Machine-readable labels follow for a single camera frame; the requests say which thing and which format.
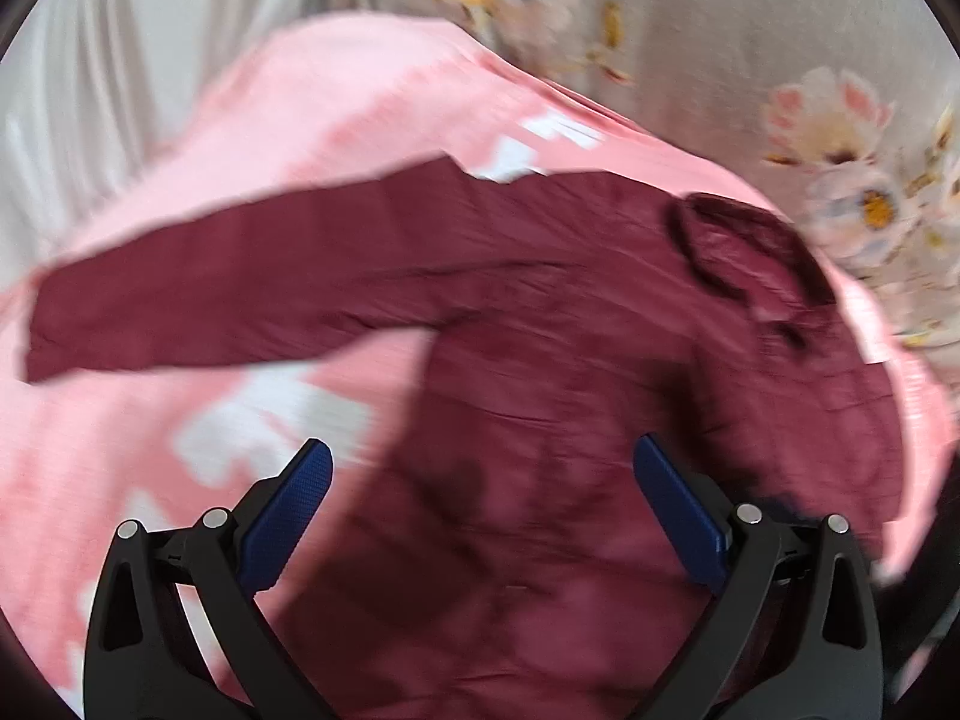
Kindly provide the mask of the grey floral bedspread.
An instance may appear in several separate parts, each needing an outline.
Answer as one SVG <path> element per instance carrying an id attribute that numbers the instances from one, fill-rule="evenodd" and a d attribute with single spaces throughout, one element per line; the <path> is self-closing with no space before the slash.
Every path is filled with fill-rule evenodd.
<path id="1" fill-rule="evenodd" d="M 958 338 L 958 54 L 924 0 L 334 0 L 454 21 L 754 184 L 919 348 Z"/>

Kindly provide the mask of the silver satin curtain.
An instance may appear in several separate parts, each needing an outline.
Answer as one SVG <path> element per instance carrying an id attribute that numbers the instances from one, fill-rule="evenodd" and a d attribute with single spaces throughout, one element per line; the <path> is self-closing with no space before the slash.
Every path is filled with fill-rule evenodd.
<path id="1" fill-rule="evenodd" d="M 10 0 L 2 8 L 2 283 L 55 252 L 206 83 L 324 0 Z"/>

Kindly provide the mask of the pink fleece blanket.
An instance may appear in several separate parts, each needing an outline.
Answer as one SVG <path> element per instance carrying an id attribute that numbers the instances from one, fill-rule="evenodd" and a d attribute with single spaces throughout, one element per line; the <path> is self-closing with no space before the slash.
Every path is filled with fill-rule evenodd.
<path id="1" fill-rule="evenodd" d="M 278 621 L 404 435 L 434 332 L 371 330 L 313 359 L 75 369 L 32 382 L 26 356 L 41 283 L 163 227 L 444 158 L 498 184 L 607 172 L 679 199 L 754 206 L 791 226 L 740 177 L 537 82 L 439 21 L 325 16 L 268 39 L 208 90 L 187 132 L 145 177 L 2 312 L 2 608 L 70 710 L 83 708 L 89 612 L 117 525 L 190 525 L 233 504 L 315 437 L 334 454 L 331 495 L 285 577 L 260 599 L 304 670 Z M 862 359 L 884 367 L 892 384 L 903 493 L 882 550 L 867 551 L 880 577 L 898 577 L 928 533 L 946 472 L 946 402 L 919 359 L 896 348 L 866 289 L 807 250 Z"/>

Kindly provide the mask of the maroon puffer jacket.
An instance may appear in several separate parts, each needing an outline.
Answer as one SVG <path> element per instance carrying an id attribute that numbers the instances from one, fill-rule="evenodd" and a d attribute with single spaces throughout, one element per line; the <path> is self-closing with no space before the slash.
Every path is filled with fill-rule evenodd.
<path id="1" fill-rule="evenodd" d="M 421 325 L 404 435 L 278 621 L 347 718 L 619 718 L 706 596 L 631 471 L 654 434 L 737 493 L 900 509 L 884 367 L 791 226 L 607 172 L 451 160 L 163 227 L 52 271 L 32 382 L 313 359 Z"/>

